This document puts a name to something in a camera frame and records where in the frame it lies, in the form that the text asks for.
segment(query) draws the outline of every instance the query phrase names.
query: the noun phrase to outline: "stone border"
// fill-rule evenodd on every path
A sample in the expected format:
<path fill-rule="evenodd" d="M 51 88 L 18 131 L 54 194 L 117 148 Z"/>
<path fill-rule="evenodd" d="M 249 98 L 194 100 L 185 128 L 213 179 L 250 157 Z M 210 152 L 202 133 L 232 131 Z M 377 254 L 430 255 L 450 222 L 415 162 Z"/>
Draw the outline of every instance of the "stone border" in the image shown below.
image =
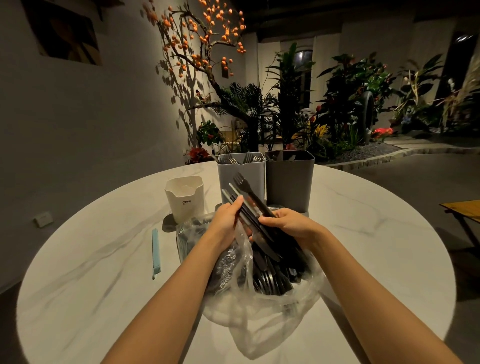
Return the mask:
<path fill-rule="evenodd" d="M 356 170 L 363 167 L 371 167 L 377 164 L 387 163 L 391 160 L 398 158 L 412 156 L 415 154 L 445 154 L 445 153 L 455 153 L 455 154 L 479 154 L 480 147 L 474 148 L 465 148 L 459 146 L 452 147 L 437 147 L 437 148 L 407 148 L 402 150 L 397 150 L 396 152 L 390 154 L 383 154 L 381 156 L 371 157 L 367 159 L 353 160 L 351 162 L 335 163 L 335 164 L 324 164 L 325 167 L 335 168 L 336 170 Z"/>

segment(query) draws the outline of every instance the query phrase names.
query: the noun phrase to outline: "round table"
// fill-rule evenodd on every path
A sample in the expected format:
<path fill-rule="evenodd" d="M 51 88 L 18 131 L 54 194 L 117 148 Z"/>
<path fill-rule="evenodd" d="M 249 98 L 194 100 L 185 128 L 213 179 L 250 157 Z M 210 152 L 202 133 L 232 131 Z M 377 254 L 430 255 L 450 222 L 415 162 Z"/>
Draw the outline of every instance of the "round table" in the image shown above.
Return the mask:
<path fill-rule="evenodd" d="M 99 363 L 134 316 L 179 266 L 167 180 L 200 175 L 205 211 L 221 202 L 215 162 L 166 170 L 122 186 L 66 221 L 42 246 L 20 289 L 17 327 L 28 361 Z M 405 201 L 355 175 L 315 166 L 309 214 L 330 229 L 390 292 L 444 338 L 455 306 L 449 255 L 430 224 Z M 161 273 L 152 280 L 151 231 L 158 227 Z M 325 296 L 285 341 L 258 363 L 358 363 Z M 228 328 L 200 319 L 184 363 L 251 363 Z"/>

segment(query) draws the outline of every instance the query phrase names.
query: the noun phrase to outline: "ceiling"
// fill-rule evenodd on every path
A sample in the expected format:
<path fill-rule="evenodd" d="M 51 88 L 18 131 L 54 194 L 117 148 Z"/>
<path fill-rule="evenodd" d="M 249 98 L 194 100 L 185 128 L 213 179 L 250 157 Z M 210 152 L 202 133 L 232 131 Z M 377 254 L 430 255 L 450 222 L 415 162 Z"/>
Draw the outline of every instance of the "ceiling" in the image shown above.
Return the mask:
<path fill-rule="evenodd" d="M 415 12 L 416 21 L 480 13 L 471 0 L 232 0 L 248 32 L 259 41 L 288 40 L 341 31 L 346 18 Z"/>

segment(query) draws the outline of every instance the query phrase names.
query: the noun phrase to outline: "yellow flower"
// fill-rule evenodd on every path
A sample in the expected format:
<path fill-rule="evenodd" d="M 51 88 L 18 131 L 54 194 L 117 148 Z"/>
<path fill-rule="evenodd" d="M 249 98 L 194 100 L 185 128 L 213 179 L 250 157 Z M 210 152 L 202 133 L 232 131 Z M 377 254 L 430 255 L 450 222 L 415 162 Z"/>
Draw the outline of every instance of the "yellow flower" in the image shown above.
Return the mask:
<path fill-rule="evenodd" d="M 328 126 L 319 125 L 315 128 L 315 134 L 320 138 L 328 132 Z"/>

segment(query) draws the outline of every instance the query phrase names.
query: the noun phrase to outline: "plastic bag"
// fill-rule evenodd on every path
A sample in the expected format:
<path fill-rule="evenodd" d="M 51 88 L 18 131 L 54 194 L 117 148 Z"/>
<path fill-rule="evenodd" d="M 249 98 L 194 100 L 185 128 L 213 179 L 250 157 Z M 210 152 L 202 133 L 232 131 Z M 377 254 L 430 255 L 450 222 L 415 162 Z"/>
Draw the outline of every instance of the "plastic bag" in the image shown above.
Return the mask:
<path fill-rule="evenodd" d="M 208 228 L 213 213 L 193 218 L 177 229 L 182 262 Z M 320 297 L 324 281 L 316 259 L 307 254 L 310 272 L 282 296 L 257 293 L 252 281 L 252 246 L 241 224 L 235 241 L 215 264 L 204 296 L 203 315 L 229 328 L 239 351 L 256 359 L 279 346 L 297 328 Z"/>

